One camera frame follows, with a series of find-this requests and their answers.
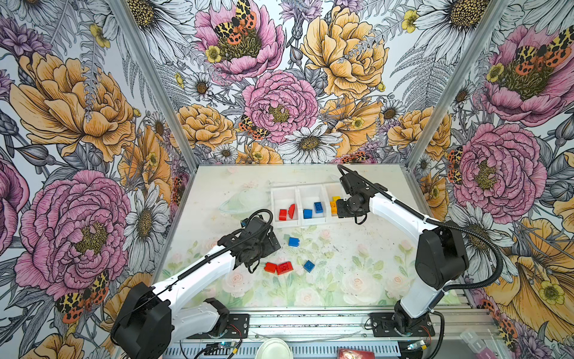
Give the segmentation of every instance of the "pink peony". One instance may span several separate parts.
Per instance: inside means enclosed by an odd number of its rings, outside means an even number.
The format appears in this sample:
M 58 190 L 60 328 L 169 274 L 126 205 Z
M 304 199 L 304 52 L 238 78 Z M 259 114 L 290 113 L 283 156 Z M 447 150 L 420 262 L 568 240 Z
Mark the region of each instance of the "pink peony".
M 256 40 L 261 41 L 261 48 L 256 56 L 244 55 L 234 57 L 230 61 L 229 59 L 223 59 L 214 63 L 221 77 L 231 82 L 256 77 L 268 69 L 276 68 L 279 66 L 283 55 L 285 35 L 283 34 L 282 26 L 275 27 L 274 21 L 270 20 L 269 13 L 264 6 L 259 9 L 253 0 L 249 3 L 251 11 L 255 12 L 257 16 L 254 35 L 257 37 Z M 208 13 L 204 11 L 198 12 L 195 15 L 195 28 L 197 29 L 196 37 L 200 41 L 196 43 L 196 48 L 205 51 L 210 46 L 218 47 L 219 37 L 215 33 L 214 28 L 224 22 L 231 22 L 231 18 L 234 16 L 235 5 L 231 7 L 231 10 L 226 10 L 223 7 L 220 12 L 214 11 L 213 8 L 210 8 Z M 239 48 L 242 44 L 230 46 Z
M 0 159 L 0 255 L 12 243 L 18 227 L 18 212 L 29 196 L 24 177 L 10 162 Z
M 59 298 L 89 287 L 103 271 L 122 272 L 127 251 L 130 200 L 115 181 L 97 171 L 80 171 L 41 189 L 22 216 L 27 252 L 15 266 L 16 283 L 47 289 Z
M 526 76 L 516 73 L 516 50 L 522 46 L 540 46 L 550 43 L 558 32 L 546 35 L 519 26 L 510 34 L 499 53 L 490 59 L 492 76 L 481 94 L 481 101 L 488 113 L 496 113 L 506 121 L 520 121 L 528 127 L 540 126 L 561 113 L 574 101 L 574 56 L 570 55 L 555 68 L 542 67 Z M 504 71 L 497 76 L 497 64 Z
M 305 80 L 277 70 L 261 76 L 243 90 L 245 114 L 257 127 L 268 130 L 271 142 L 285 142 L 285 135 L 317 120 L 315 90 Z
M 462 206 L 470 202 L 491 213 L 496 223 L 516 221 L 544 190 L 546 169 L 539 158 L 532 132 L 517 123 L 497 128 L 484 123 L 463 146 L 463 179 L 454 186 L 456 199 Z

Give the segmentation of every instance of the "mounting plate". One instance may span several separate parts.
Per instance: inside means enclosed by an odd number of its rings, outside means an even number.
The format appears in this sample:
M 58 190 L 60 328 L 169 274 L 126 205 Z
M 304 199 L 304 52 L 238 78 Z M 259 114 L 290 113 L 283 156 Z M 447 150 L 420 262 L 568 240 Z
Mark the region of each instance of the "mounting plate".
M 249 334 L 249 314 L 229 314 L 228 324 L 233 324 L 237 329 L 241 331 L 241 337 L 247 338 Z M 219 338 L 213 338 L 206 333 L 195 334 L 188 339 L 239 339 L 239 333 L 235 330 L 227 329 L 225 333 Z
M 375 338 L 382 338 L 382 337 L 426 337 L 426 331 L 422 328 L 417 328 L 413 330 L 412 335 L 402 335 L 399 334 L 394 329 L 394 321 L 393 321 L 393 312 L 377 312 L 377 313 L 370 313 L 369 314 L 369 322 L 371 323 L 371 328 L 373 330 L 373 336 Z M 428 314 L 424 316 L 422 320 L 423 323 L 431 323 L 431 318 Z M 433 336 L 435 334 L 435 330 L 432 325 L 427 325 L 426 328 L 429 330 L 430 335 Z

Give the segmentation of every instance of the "floral wallpaper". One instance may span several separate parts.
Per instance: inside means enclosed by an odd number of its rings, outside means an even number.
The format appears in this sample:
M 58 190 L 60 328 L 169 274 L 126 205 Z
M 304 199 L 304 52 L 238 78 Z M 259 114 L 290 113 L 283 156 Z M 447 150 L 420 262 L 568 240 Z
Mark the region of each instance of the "floral wallpaper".
M 515 358 L 574 357 L 574 18 L 571 2 L 515 1 L 448 110 L 414 175 L 440 220 L 488 237 L 501 278 L 471 295 Z M 463 235 L 469 283 L 494 255 Z
M 107 1 L 96 23 L 122 46 Z M 406 161 L 489 1 L 127 3 L 198 162 L 282 164 Z
M 2 357 L 115 357 L 109 332 L 190 178 L 100 8 L 0 1 Z

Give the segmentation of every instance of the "robotic arm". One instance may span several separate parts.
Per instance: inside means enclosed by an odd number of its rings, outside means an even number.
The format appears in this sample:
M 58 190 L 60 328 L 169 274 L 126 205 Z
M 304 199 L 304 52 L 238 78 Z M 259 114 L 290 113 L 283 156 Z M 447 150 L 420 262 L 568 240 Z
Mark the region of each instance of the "robotic arm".
M 500 276 L 502 254 L 480 234 L 453 222 L 429 218 L 396 199 L 380 184 L 371 183 L 342 165 L 338 168 L 342 174 L 341 184 L 351 196 L 337 201 L 338 216 L 354 217 L 355 223 L 360 225 L 367 219 L 367 213 L 374 213 L 401 229 L 417 247 L 415 268 L 418 277 L 407 295 L 395 305 L 393 318 L 385 323 L 386 326 L 399 334 L 409 335 L 428 321 L 428 313 L 448 290 L 484 287 Z M 261 212 L 269 215 L 267 222 L 259 215 Z M 112 341 L 132 359 L 157 359 L 173 341 L 197 333 L 208 333 L 214 338 L 223 335 L 229 310 L 216 299 L 207 299 L 194 308 L 183 307 L 217 278 L 242 264 L 253 273 L 261 258 L 279 250 L 281 246 L 270 225 L 272 220 L 273 214 L 269 210 L 257 211 L 242 221 L 244 229 L 222 237 L 205 258 L 178 275 L 155 283 L 153 287 L 139 283 L 132 288 L 111 331 Z M 476 236 L 493 250 L 497 267 L 489 279 L 474 284 L 451 284 L 468 269 L 461 232 Z M 431 357 L 436 355 L 441 341 L 439 337 Z

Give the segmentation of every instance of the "purple flower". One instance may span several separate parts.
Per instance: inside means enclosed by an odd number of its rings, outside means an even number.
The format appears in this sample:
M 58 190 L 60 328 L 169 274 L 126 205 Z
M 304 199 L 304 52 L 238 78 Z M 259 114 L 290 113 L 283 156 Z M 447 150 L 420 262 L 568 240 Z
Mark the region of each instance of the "purple flower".
M 454 185 L 459 204 L 470 202 L 501 224 L 527 213 L 546 182 L 540 146 L 533 133 L 517 123 L 480 125 L 463 146 L 460 172 L 462 183 Z
M 10 85 L 14 81 L 10 80 L 10 76 L 6 73 L 6 70 L 0 70 L 0 98 L 8 100 L 8 95 L 10 94 Z
M 275 27 L 267 8 L 263 6 L 259 9 L 253 0 L 250 4 L 251 11 L 257 16 L 257 24 L 246 36 L 245 43 L 248 45 L 229 45 L 226 41 L 220 41 L 214 31 L 219 24 L 231 22 L 235 16 L 235 5 L 231 10 L 222 8 L 216 12 L 210 8 L 208 13 L 200 11 L 195 15 L 196 37 L 200 39 L 196 42 L 196 48 L 205 51 L 218 74 L 229 82 L 256 77 L 266 70 L 277 68 L 283 56 L 285 35 L 282 26 Z
M 568 56 L 556 67 L 543 65 L 527 75 L 516 73 L 519 47 L 540 48 L 559 34 L 557 31 L 546 35 L 546 30 L 536 33 L 534 27 L 519 26 L 498 47 L 499 53 L 490 59 L 488 82 L 481 94 L 488 113 L 496 113 L 506 121 L 520 121 L 528 127 L 542 125 L 574 102 L 574 56 Z
M 0 47 L 10 51 L 15 57 L 31 57 L 34 52 L 46 56 L 52 45 L 44 41 L 44 35 L 18 25 L 12 18 L 0 18 Z
M 520 322 L 514 322 L 514 326 L 518 333 L 517 349 L 520 349 L 521 359 L 552 359 L 552 349 L 537 338 L 532 328 Z
M 97 171 L 39 190 L 22 215 L 26 251 L 14 267 L 16 283 L 47 289 L 57 299 L 84 290 L 106 270 L 114 280 L 127 262 L 122 246 L 130 209 L 118 183 Z
M 8 161 L 0 159 L 0 255 L 8 248 L 30 191 L 22 175 Z
M 255 85 L 243 90 L 245 114 L 255 126 L 268 130 L 271 142 L 285 142 L 285 135 L 317 120 L 319 105 L 315 90 L 305 80 L 288 72 L 266 72 Z
M 321 16 L 322 0 L 283 0 L 279 5 L 283 8 L 280 12 L 281 18 L 289 20 L 291 18 L 303 18 L 311 22 L 314 18 Z
M 359 11 L 363 10 L 364 0 L 336 0 L 335 6 L 340 6 L 341 9 L 345 7 L 349 8 L 350 12 L 359 13 Z

